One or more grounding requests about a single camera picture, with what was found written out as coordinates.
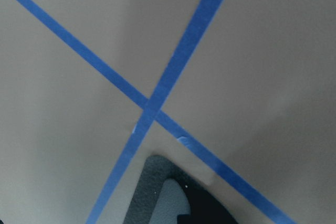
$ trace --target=blue tape strip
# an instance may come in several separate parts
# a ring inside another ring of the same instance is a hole
[[[66,31],[59,23],[51,18],[45,11],[37,6],[32,0],[17,0],[28,11],[30,11],[37,19],[45,24],[51,31],[53,31],[60,39],[62,39],[68,46],[76,51],[80,56],[89,62],[95,69],[97,69],[103,76],[105,76],[111,83],[119,88],[125,95],[127,95],[135,104],[142,109],[145,109],[148,99],[140,93],[136,88],[130,85],[124,78],[111,69],[105,62],[96,56],[90,49],[76,39],[72,34]],[[261,212],[268,216],[274,223],[277,224],[294,224],[289,217],[281,210],[267,200],[256,189],[244,181],[238,174],[230,169],[225,163],[211,153],[206,147],[199,143],[194,137],[186,132],[181,126],[174,122],[167,114],[160,111],[156,120],[173,136],[175,136],[183,145],[185,145],[191,152],[199,157],[205,164],[207,164],[214,172],[221,178],[226,180],[239,193],[255,205]]]
[[[176,84],[180,74],[203,37],[206,28],[215,16],[222,1],[223,0],[200,1],[172,58],[146,104],[135,130],[128,139],[125,148],[112,169],[86,224],[94,224],[97,222],[110,196],[136,154],[153,121]]]

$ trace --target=blue cross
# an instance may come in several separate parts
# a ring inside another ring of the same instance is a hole
[[[105,205],[111,197],[114,189],[126,171],[132,158],[140,147],[154,120],[170,132],[180,143],[207,164],[222,179],[234,187],[241,195],[249,200],[261,212],[277,224],[294,224],[284,212],[271,203],[265,196],[247,183],[235,173],[229,166],[216,157],[211,151],[191,136],[186,130],[173,121],[167,114],[161,111],[161,107],[173,89],[176,81],[186,66],[188,60],[196,49],[211,20],[223,0],[201,0],[189,25],[187,26],[171,60],[164,70],[153,94],[147,99],[135,87],[115,72],[89,48],[82,44],[75,36],[57,23],[43,9],[32,0],[17,0],[37,19],[46,25],[53,33],[71,47],[77,54],[83,57],[97,71],[105,76],[120,91],[122,91],[135,104],[143,109],[143,112],[128,139],[119,159],[112,169],[86,224],[97,222]]]

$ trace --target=black object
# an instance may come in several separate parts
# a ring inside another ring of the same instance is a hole
[[[123,224],[150,222],[161,188],[167,179],[178,182],[191,209],[190,215],[176,216],[178,224],[238,224],[218,200],[161,156],[151,156],[146,160]]]

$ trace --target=gray floor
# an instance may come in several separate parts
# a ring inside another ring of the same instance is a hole
[[[199,0],[34,0],[147,97]],[[0,0],[0,218],[84,223],[141,113],[15,0]],[[336,222],[335,0],[225,0],[164,111],[297,223]],[[271,223],[154,124],[145,159],[192,174],[242,224]]]

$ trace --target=blue tape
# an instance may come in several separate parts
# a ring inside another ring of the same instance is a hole
[[[135,130],[128,139],[125,148],[112,169],[86,224],[94,224],[97,222],[110,196],[136,154],[162,105],[176,84],[222,1],[223,0],[200,1],[173,56],[146,104]]]
[[[51,31],[53,31],[61,40],[63,40],[68,46],[70,46],[75,52],[83,57],[89,64],[97,69],[103,76],[105,76],[111,83],[113,83],[118,89],[120,89],[126,96],[128,96],[135,104],[142,109],[146,109],[148,99],[140,93],[136,88],[129,84],[123,77],[110,68],[105,62],[103,62],[98,56],[96,56],[90,49],[76,39],[71,33],[66,31],[59,23],[51,18],[45,11],[37,6],[32,0],[17,0],[28,11],[30,11],[37,19],[45,24]],[[221,178],[226,180],[231,186],[233,186],[239,193],[241,193],[247,200],[255,205],[261,212],[268,216],[274,223],[277,224],[292,224],[295,223],[289,217],[286,216],[280,209],[267,200],[261,193],[255,188],[249,185],[244,179],[236,174],[231,168],[211,153],[205,146],[198,142],[188,132],[186,132],[181,126],[174,122],[167,114],[159,111],[156,120],[175,138],[177,138],[183,145],[185,145],[191,152],[193,152],[198,158],[200,158],[205,164],[207,164],[214,172],[216,172]],[[136,152],[136,148],[131,142],[128,142],[125,149],[130,154]],[[125,163],[128,166],[130,159],[128,152],[121,154],[121,157],[125,157],[125,160],[121,160],[121,163]],[[113,169],[115,173],[120,174],[123,172],[119,169]],[[104,195],[102,201],[108,201],[109,192],[111,188],[115,187],[118,183],[113,179],[114,173],[112,172],[108,178],[106,184],[110,184],[110,187],[104,187],[101,195]]]

